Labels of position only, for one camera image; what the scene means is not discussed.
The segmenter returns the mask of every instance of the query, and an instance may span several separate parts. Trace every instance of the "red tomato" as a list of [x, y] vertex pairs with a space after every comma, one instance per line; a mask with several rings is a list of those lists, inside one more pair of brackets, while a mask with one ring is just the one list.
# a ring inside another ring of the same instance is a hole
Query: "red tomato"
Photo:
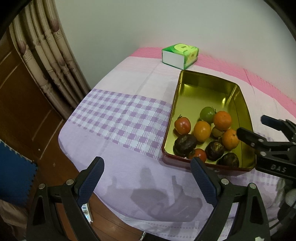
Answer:
[[178, 119], [174, 123], [176, 131], [180, 135], [188, 134], [191, 130], [191, 124], [188, 118], [182, 117], [181, 115], [178, 117]]
[[207, 155], [203, 149], [196, 148], [192, 152], [190, 152], [188, 158], [191, 160], [192, 158], [198, 156], [203, 162], [207, 160]]

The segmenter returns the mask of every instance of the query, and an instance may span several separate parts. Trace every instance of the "metal screw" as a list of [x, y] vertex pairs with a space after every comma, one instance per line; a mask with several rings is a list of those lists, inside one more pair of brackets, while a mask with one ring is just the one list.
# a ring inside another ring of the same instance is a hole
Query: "metal screw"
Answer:
[[73, 179], [68, 179], [67, 181], [66, 181], [66, 184], [67, 185], [72, 185], [74, 183], [74, 180]]
[[224, 184], [224, 185], [227, 185], [229, 183], [229, 181], [225, 178], [221, 179], [221, 182]]
[[254, 184], [254, 183], [250, 183], [250, 188], [252, 188], [252, 189], [256, 189], [256, 185]]
[[38, 188], [39, 188], [39, 189], [43, 189], [43, 188], [45, 188], [45, 184], [44, 184], [44, 183], [41, 183], [41, 184], [39, 185]]

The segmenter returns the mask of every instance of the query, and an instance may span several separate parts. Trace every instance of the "tomato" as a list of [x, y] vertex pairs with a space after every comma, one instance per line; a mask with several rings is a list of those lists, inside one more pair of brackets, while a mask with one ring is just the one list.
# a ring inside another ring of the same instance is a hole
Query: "tomato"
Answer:
[[200, 120], [193, 129], [193, 134], [199, 142], [205, 142], [211, 135], [211, 126], [208, 122]]
[[178, 119], [174, 123], [176, 131], [180, 135], [188, 134], [191, 131], [191, 124], [188, 118], [179, 115]]
[[216, 114], [216, 110], [213, 107], [207, 106], [202, 109], [200, 112], [200, 119], [202, 121], [206, 121], [209, 124], [213, 123], [214, 115]]
[[191, 160], [194, 157], [199, 157], [203, 162], [207, 160], [207, 155], [203, 149], [196, 148], [188, 155], [188, 158]]

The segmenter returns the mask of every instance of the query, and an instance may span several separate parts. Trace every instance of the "white wall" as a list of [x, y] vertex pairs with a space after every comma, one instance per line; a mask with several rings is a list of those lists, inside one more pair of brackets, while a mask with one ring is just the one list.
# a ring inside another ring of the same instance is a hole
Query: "white wall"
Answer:
[[195, 45], [296, 100], [296, 42], [263, 0], [55, 0], [91, 87], [139, 47]]

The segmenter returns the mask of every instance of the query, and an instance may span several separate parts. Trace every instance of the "dark brown fruit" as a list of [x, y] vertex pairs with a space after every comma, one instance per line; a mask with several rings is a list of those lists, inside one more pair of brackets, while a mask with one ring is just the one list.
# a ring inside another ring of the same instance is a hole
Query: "dark brown fruit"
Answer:
[[219, 164], [229, 167], [239, 167], [239, 159], [235, 153], [229, 152], [219, 160]]
[[197, 140], [194, 135], [180, 135], [175, 140], [173, 151], [175, 155], [185, 157], [196, 147], [196, 144]]
[[212, 141], [205, 148], [205, 153], [210, 161], [216, 161], [224, 154], [224, 147], [218, 141]]

